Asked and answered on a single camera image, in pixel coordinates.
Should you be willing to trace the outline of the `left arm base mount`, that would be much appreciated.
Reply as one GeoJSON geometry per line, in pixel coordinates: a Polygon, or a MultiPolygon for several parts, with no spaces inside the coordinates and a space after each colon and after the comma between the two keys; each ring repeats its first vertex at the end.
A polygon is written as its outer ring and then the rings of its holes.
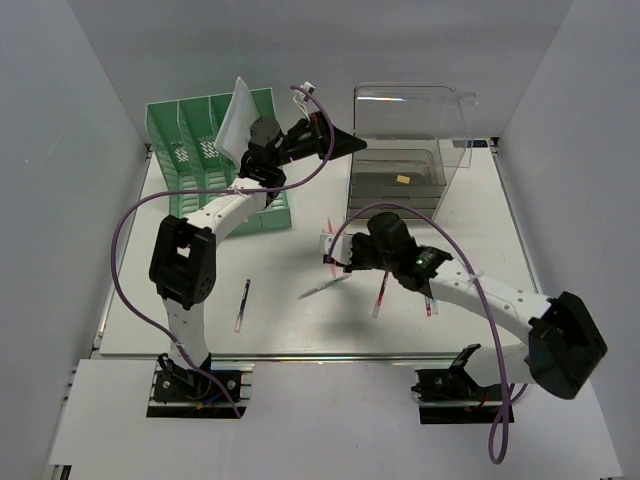
{"type": "Polygon", "coordinates": [[[146,410],[147,418],[161,419],[240,419],[248,406],[252,369],[223,366],[213,369],[211,360],[202,365],[226,389],[189,367],[176,365],[167,354],[158,356],[146,410]]]}

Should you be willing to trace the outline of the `clear plastic document folder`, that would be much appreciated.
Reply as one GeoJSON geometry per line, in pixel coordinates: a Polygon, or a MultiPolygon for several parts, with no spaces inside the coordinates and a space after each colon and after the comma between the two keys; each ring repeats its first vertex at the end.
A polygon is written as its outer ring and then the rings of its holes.
{"type": "Polygon", "coordinates": [[[258,118],[251,91],[238,77],[214,143],[215,149],[231,160],[237,169],[240,169],[242,157],[248,149],[250,127],[258,118]]]}

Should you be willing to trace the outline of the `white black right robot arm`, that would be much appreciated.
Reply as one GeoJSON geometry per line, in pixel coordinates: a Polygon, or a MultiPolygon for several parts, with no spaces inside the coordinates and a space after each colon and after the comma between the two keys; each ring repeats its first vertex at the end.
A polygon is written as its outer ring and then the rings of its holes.
{"type": "Polygon", "coordinates": [[[418,244],[393,212],[372,217],[364,233],[341,234],[326,245],[327,257],[347,271],[387,271],[405,289],[461,307],[517,338],[513,345],[472,344],[461,351],[448,376],[463,398],[506,382],[533,383],[570,400],[607,353],[578,296],[530,293],[474,273],[461,256],[418,244]]]}

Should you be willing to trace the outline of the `clear acrylic drawer cabinet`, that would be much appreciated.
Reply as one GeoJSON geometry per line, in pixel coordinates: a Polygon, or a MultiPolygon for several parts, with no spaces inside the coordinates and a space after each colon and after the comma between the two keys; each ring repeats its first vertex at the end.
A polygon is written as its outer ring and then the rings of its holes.
{"type": "Polygon", "coordinates": [[[470,166],[476,108],[474,93],[439,83],[357,85],[353,134],[367,148],[352,155],[347,214],[383,202],[434,218],[457,171],[470,166]]]}

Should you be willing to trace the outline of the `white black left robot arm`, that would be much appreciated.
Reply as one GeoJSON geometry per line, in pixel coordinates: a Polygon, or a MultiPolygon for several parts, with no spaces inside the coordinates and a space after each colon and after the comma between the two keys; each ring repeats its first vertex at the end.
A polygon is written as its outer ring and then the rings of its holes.
{"type": "Polygon", "coordinates": [[[339,158],[367,147],[367,143],[328,126],[321,112],[299,120],[284,133],[272,117],[260,117],[249,128],[247,150],[228,195],[218,195],[185,218],[162,220],[150,266],[150,280],[162,298],[168,328],[177,338],[170,347],[166,368],[177,375],[177,387],[188,398],[199,399],[211,387],[211,355],[204,337],[204,301],[216,282],[220,243],[252,215],[275,200],[273,191],[286,176],[282,166],[317,155],[339,158]],[[331,154],[326,153],[333,147],[331,154]]]}

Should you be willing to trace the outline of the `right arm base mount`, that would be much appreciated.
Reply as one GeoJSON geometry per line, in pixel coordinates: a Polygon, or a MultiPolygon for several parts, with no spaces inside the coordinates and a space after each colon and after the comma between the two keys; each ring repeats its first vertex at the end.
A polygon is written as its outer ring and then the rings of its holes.
{"type": "Polygon", "coordinates": [[[471,344],[446,366],[420,366],[411,387],[422,425],[491,424],[503,398],[493,347],[471,344]]]}

